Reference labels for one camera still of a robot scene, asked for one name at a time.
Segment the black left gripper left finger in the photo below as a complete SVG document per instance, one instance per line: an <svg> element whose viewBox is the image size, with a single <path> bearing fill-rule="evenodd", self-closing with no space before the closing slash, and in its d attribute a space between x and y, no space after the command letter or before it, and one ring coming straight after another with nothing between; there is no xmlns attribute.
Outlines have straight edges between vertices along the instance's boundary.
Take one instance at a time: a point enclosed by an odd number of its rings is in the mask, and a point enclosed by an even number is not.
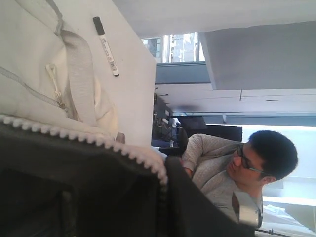
<svg viewBox="0 0 316 237"><path fill-rule="evenodd" d="M83 188L13 170L0 174L3 237L155 237L158 180L122 171Z"/></svg>

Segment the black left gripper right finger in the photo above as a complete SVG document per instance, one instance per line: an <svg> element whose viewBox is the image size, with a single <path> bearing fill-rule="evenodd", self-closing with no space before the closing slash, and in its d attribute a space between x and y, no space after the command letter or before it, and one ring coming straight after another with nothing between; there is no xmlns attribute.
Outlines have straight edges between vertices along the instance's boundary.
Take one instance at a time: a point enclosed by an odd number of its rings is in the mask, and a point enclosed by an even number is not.
<svg viewBox="0 0 316 237"><path fill-rule="evenodd" d="M184 171L178 157L167 157L166 227L168 237L253 237L213 205Z"/></svg>

